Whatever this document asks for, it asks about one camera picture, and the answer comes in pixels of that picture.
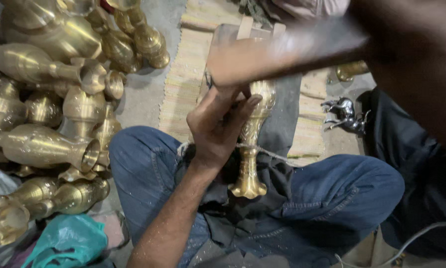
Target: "teal plastic bag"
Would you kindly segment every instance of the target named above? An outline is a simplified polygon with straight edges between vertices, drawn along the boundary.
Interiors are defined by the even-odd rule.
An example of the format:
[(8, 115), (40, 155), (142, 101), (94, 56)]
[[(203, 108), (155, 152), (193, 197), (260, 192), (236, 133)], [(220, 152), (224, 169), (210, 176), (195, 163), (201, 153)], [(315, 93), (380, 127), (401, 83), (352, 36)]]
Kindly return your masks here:
[(59, 215), (44, 229), (21, 268), (84, 267), (107, 246), (104, 224), (86, 214)]

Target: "metal horse figurine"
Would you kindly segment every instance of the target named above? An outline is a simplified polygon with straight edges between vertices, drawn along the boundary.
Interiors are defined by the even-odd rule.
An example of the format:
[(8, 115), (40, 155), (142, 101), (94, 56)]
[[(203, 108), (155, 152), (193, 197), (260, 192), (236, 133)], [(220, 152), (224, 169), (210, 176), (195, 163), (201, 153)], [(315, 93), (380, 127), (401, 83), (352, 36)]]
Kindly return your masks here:
[(336, 126), (343, 125), (347, 129), (356, 133), (365, 134), (365, 125), (367, 123), (367, 116), (370, 110), (366, 113), (355, 114), (353, 102), (349, 98), (341, 97), (339, 100), (326, 101), (321, 104), (324, 107), (324, 112), (335, 113), (339, 120), (326, 119), (325, 123), (334, 123), (326, 130), (333, 129)]

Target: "blue jeans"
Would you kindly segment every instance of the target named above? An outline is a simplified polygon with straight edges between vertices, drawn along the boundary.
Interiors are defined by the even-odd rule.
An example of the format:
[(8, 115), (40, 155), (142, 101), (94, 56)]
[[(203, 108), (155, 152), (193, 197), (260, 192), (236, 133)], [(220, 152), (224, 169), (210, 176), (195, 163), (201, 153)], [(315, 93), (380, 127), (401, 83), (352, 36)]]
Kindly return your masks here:
[[(180, 142), (151, 127), (119, 131), (110, 144), (113, 177), (132, 242), (137, 244), (176, 185)], [(285, 256), (292, 267), (327, 268), (384, 221), (404, 192), (400, 174), (368, 156), (335, 155), (304, 168), (291, 179), (291, 199), (256, 232), (235, 238), (232, 247), (258, 257)], [(197, 214), (179, 267), (185, 267), (210, 238)]]

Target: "fingernail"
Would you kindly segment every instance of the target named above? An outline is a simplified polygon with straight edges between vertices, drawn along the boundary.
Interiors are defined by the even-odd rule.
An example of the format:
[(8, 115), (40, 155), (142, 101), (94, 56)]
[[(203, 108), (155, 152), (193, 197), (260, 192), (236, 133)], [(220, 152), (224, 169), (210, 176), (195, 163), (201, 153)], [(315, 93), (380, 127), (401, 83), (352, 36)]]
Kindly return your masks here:
[(255, 94), (253, 96), (251, 96), (251, 98), (249, 99), (249, 103), (251, 105), (256, 105), (258, 104), (260, 101), (262, 100), (262, 96), (260, 94)]

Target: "brass vessel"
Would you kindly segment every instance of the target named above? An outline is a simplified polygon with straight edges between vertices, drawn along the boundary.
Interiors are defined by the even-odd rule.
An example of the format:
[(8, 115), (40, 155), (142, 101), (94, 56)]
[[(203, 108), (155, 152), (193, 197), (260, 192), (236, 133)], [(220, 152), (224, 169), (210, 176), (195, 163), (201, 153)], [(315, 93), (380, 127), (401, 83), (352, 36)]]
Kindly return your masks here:
[(120, 100), (124, 94), (124, 86), (127, 83), (127, 77), (120, 71), (110, 70), (105, 78), (104, 94), (113, 100)]
[(96, 0), (56, 0), (60, 11), (68, 16), (85, 17), (96, 7)]
[(99, 141), (81, 141), (41, 125), (25, 124), (10, 132), (0, 131), (0, 147), (9, 160), (32, 167), (51, 168), (70, 163), (89, 171), (99, 156)]
[(93, 168), (94, 171), (105, 171), (109, 168), (109, 144), (112, 137), (122, 129), (121, 123), (115, 119), (114, 106), (111, 102), (106, 102), (105, 115), (104, 121), (97, 124), (93, 131), (93, 137), (101, 144), (101, 153)]
[(86, 19), (94, 31), (102, 37), (102, 51), (112, 62), (115, 62), (126, 73), (134, 73), (142, 68), (135, 44), (127, 34), (110, 29), (107, 13), (101, 8), (91, 12)]
[[(87, 94), (79, 87), (73, 87), (69, 90), (64, 99), (63, 111), (65, 117), (71, 120), (76, 131), (76, 139), (82, 141), (94, 140), (92, 132), (94, 126), (105, 119), (105, 98), (102, 92), (94, 95)], [(94, 164), (98, 160), (98, 156), (93, 155)], [(90, 170), (78, 170), (77, 167), (70, 167), (65, 172), (59, 174), (59, 178), (66, 181), (75, 181), (77, 179), (94, 179), (97, 174)]]
[(170, 62), (165, 37), (146, 23), (139, 5), (127, 10), (131, 24), (135, 27), (134, 41), (137, 50), (149, 61), (150, 66), (162, 69)]
[(83, 0), (0, 0), (4, 5), (1, 28), (8, 43), (26, 43), (43, 49), (54, 61), (96, 59), (102, 54), (101, 37), (81, 16), (90, 11)]
[(360, 75), (369, 72), (369, 67), (364, 61), (358, 61), (355, 63), (342, 64), (339, 65), (335, 73), (339, 81), (351, 82), (355, 75)]
[(268, 80), (253, 82), (250, 84), (250, 89), (251, 94), (260, 94), (262, 100), (241, 129), (241, 143), (249, 147), (243, 146), (240, 148), (242, 158), (240, 175), (236, 183), (230, 185), (228, 188), (236, 197), (253, 199), (257, 196), (264, 196), (267, 192), (267, 187), (258, 179), (256, 173), (256, 155), (258, 155), (258, 149), (251, 146), (257, 146), (261, 126), (271, 113), (276, 102), (276, 91), (274, 82)]
[[(147, 23), (147, 18), (143, 12), (142, 12), (142, 15), (143, 15), (143, 22)], [(119, 27), (119, 29), (121, 29), (121, 31), (123, 31), (125, 34), (127, 34), (131, 38), (134, 37), (135, 27), (132, 25), (129, 16), (127, 15), (127, 12), (115, 9), (114, 10), (114, 20), (115, 20), (115, 24), (117, 24), (117, 27)]]
[(75, 58), (73, 63), (53, 62), (43, 50), (28, 44), (0, 46), (0, 71), (19, 82), (37, 84), (59, 78), (78, 82), (89, 94), (104, 90), (107, 72), (97, 60)]
[(63, 119), (62, 100), (54, 92), (35, 91), (24, 102), (28, 107), (28, 123), (56, 127)]
[(91, 95), (72, 87), (64, 99), (63, 113), (74, 123), (77, 137), (90, 138), (94, 126), (105, 119), (104, 93)]
[(0, 197), (0, 245), (17, 240), (28, 228), (30, 220), (46, 218), (55, 212), (79, 214), (107, 197), (105, 180), (65, 183), (49, 199), (35, 204), (22, 204), (10, 197)]
[(0, 77), (0, 130), (10, 131), (24, 124), (28, 116), (26, 105), (20, 101), (20, 83)]
[(118, 10), (127, 11), (134, 7), (140, 7), (141, 0), (107, 0), (107, 3)]

